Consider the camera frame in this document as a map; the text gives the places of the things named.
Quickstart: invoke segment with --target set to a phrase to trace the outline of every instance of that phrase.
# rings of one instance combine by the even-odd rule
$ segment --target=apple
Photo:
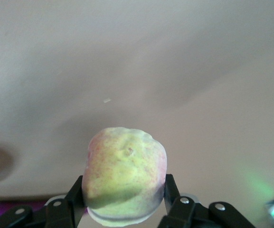
[[[163,199],[166,169],[165,149],[148,133],[101,130],[89,143],[82,180],[89,215],[106,227],[146,220]]]

